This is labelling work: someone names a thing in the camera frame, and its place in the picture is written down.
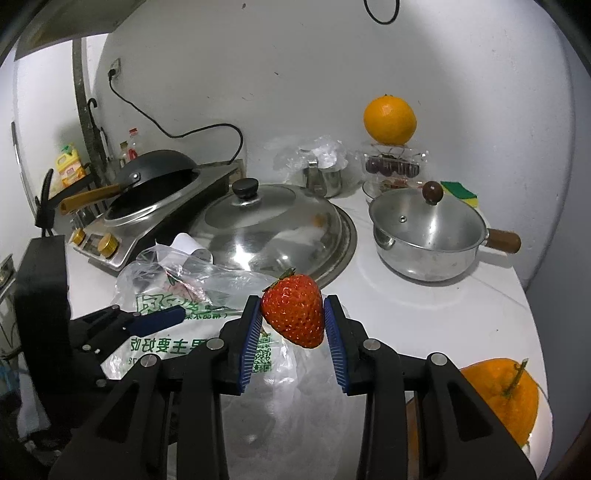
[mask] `pot lid knob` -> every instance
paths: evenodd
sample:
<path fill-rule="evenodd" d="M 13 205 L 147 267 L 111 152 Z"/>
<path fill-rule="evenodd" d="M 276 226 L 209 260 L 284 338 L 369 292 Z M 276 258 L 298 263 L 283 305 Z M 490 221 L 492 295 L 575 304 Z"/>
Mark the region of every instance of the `pot lid knob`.
<path fill-rule="evenodd" d="M 443 187 L 436 181 L 423 185 L 423 198 L 429 205 L 437 205 L 443 198 Z"/>
<path fill-rule="evenodd" d="M 232 183 L 232 191 L 241 200 L 250 200 L 256 197 L 256 191 L 258 190 L 257 179 L 240 179 Z"/>

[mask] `orange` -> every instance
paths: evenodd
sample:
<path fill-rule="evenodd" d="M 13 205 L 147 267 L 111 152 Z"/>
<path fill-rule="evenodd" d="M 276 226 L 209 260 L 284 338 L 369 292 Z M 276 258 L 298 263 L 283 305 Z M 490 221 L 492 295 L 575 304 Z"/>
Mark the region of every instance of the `orange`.
<path fill-rule="evenodd" d="M 527 359 L 492 358 L 460 371 L 523 447 L 538 416 L 538 384 L 525 371 Z M 418 431 L 414 399 L 407 403 L 409 478 L 418 478 Z"/>
<path fill-rule="evenodd" d="M 363 124 L 376 142 L 383 145 L 404 145 L 417 129 L 417 117 L 407 102 L 384 95 L 372 100 L 365 108 Z"/>

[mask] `hook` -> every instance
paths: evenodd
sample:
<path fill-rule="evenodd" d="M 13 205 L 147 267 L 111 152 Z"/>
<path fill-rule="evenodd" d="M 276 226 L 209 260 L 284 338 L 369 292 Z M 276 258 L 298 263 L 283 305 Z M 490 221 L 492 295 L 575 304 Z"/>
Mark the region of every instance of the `hook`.
<path fill-rule="evenodd" d="M 88 103 L 86 104 L 86 107 L 88 108 L 88 114 L 90 115 L 90 123 L 92 124 L 92 127 L 94 130 L 98 130 L 96 123 L 95 123 L 95 117 L 92 115 L 92 110 L 90 108 L 90 106 L 93 106 L 93 108 L 96 108 L 99 106 L 98 103 L 96 103 L 96 98 L 89 98 L 88 99 Z"/>

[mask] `strawberry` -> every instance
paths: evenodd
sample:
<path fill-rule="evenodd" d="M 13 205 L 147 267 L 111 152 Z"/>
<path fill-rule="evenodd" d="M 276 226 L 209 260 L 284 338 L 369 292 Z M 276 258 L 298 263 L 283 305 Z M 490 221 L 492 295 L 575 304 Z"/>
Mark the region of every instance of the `strawberry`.
<path fill-rule="evenodd" d="M 304 348 L 319 346 L 324 339 L 322 295 L 308 275 L 290 268 L 264 290 L 261 311 L 265 320 L 289 341 Z"/>

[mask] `saucepan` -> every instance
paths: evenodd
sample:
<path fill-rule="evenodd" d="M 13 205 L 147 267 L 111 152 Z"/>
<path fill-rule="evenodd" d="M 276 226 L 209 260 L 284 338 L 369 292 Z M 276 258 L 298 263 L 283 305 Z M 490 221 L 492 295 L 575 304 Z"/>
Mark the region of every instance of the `saucepan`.
<path fill-rule="evenodd" d="M 487 228 L 474 208 L 436 181 L 421 190 L 383 193 L 369 205 L 378 254 L 402 275 L 421 281 L 443 281 L 465 272 L 478 247 L 514 254 L 521 239 L 514 232 Z"/>

